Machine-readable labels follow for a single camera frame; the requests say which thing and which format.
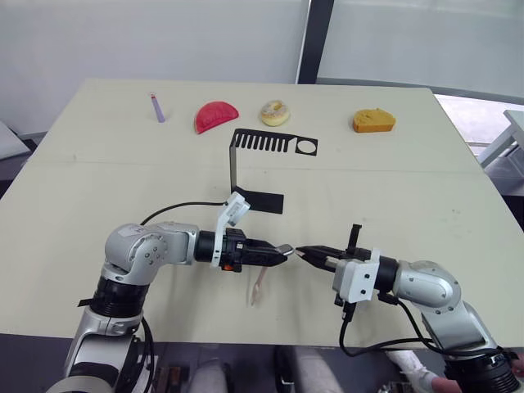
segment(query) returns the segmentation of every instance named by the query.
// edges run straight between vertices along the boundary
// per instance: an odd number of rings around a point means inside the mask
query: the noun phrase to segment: white tabletop
[[[172,111],[164,124],[149,91]],[[76,302],[95,289],[112,229],[172,203],[224,200],[232,132],[269,130],[256,110],[271,98],[286,100],[292,118],[270,130],[318,138],[318,156],[242,153],[239,183],[286,198],[283,215],[242,219],[248,237],[342,248],[350,225],[362,224],[361,246],[442,264],[500,345],[524,345],[524,237],[429,91],[164,81],[87,82],[0,201],[0,293],[9,299],[0,303],[0,332],[71,337]],[[241,118],[195,135],[194,112],[217,99]],[[395,115],[394,130],[354,133],[352,112],[374,106]],[[215,208],[195,206],[159,220],[212,230],[215,217]],[[330,273],[292,256],[268,271],[251,307],[258,272],[162,268],[145,304],[155,339],[337,344]],[[359,305],[347,343],[412,336],[401,310],[375,299]]]

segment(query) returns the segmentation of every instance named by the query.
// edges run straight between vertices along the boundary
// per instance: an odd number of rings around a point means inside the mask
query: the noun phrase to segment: yellow cheese wedge
[[[353,116],[353,129],[357,133],[391,131],[395,117],[382,109],[363,109]]]

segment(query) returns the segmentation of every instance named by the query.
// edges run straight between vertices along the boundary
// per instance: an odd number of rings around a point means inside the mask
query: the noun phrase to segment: black comb-shaped plate
[[[293,139],[296,139],[296,154],[304,154],[307,156],[317,155],[318,139],[301,137],[300,135],[293,135],[291,133],[270,133],[269,131],[259,131],[258,129],[235,129],[229,146],[241,149],[287,153],[289,143]],[[311,143],[314,149],[312,151],[301,150],[300,144],[303,142]]]
[[[237,149],[251,149],[261,151],[277,151],[287,153],[289,142],[296,138],[295,153],[307,156],[316,156],[318,139],[305,138],[290,133],[270,133],[258,129],[235,129],[231,143],[229,143],[229,176],[231,192],[239,192],[252,210],[265,211],[281,215],[284,208],[284,195],[271,192],[249,191],[237,185]],[[312,151],[302,151],[299,145],[302,142],[313,144]]]

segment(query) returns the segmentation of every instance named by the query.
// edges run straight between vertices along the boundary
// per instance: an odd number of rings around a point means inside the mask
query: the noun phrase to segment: gray pants
[[[289,347],[296,393],[344,393],[331,369],[315,348]],[[228,393],[224,369],[219,360],[199,366],[189,393]]]

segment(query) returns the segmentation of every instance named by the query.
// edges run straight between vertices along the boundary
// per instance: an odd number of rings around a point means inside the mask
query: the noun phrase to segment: black wire
[[[356,350],[355,352],[349,352],[349,350],[344,345],[344,338],[346,337],[347,325],[349,323],[350,323],[350,320],[348,318],[344,318],[344,322],[342,322],[342,326],[341,326],[341,332],[338,337],[338,345],[341,347],[341,350],[351,358],[354,358],[356,356],[360,356],[363,354],[367,354],[368,352],[383,352],[383,351],[388,351],[388,350],[401,350],[400,348],[385,348],[385,347],[394,346],[397,344],[405,344],[408,342],[420,342],[421,341],[420,338],[400,338],[397,340],[379,342],[378,344],[375,344],[373,346],[367,346],[360,350]]]
[[[147,393],[151,388],[151,384],[153,383],[153,374],[155,372],[155,347],[151,329],[149,328],[149,324],[144,317],[142,317],[142,326],[144,328],[144,345],[149,346],[149,355],[151,357],[149,362],[149,376],[147,377],[147,384],[146,388],[144,389],[144,393]]]
[[[145,225],[147,224],[151,219],[155,218],[157,215],[160,215],[162,213],[164,213],[165,211],[167,210],[172,210],[172,209],[175,209],[177,207],[182,207],[182,206],[194,206],[194,205],[200,205],[200,206],[221,206],[223,205],[225,202],[184,202],[184,203],[177,203],[176,205],[171,205],[171,206],[167,206],[163,209],[160,209],[160,210],[157,210],[155,213],[153,213],[152,215],[150,215],[149,217],[147,217],[146,219],[144,219],[140,225]]]
[[[221,206],[225,202],[184,202],[184,203],[177,203],[176,205],[166,206],[163,209],[157,210],[153,214],[149,215],[147,218],[145,218],[140,225],[147,224],[151,219],[155,218],[157,215],[160,215],[164,213],[165,211],[176,209],[177,207],[182,206]],[[144,390],[144,393],[147,393],[149,389],[151,388],[151,384],[153,383],[153,374],[155,372],[155,342],[153,341],[153,334],[151,333],[151,329],[149,328],[149,324],[147,324],[147,321],[144,317],[142,317],[142,326],[144,328],[144,351],[142,352],[142,359],[140,361],[140,370],[142,371],[144,361],[146,359],[147,349],[149,349],[149,355],[151,357],[150,365],[149,365],[149,376],[147,377],[147,384],[146,389]]]
[[[398,300],[398,303],[400,307],[402,307],[406,315],[408,316],[409,321],[411,322],[411,325],[413,326],[413,329],[415,330],[415,333],[417,333],[417,337],[420,339],[420,342],[422,342],[426,346],[426,348],[436,352],[437,354],[447,355],[447,356],[478,356],[478,355],[497,355],[497,354],[503,353],[502,349],[494,349],[494,348],[487,348],[484,350],[442,350],[441,348],[432,346],[429,340],[422,336],[422,333],[420,332],[420,329],[418,328],[418,325],[415,322],[415,318],[413,318],[411,311],[409,311],[408,306],[405,305],[400,300]]]

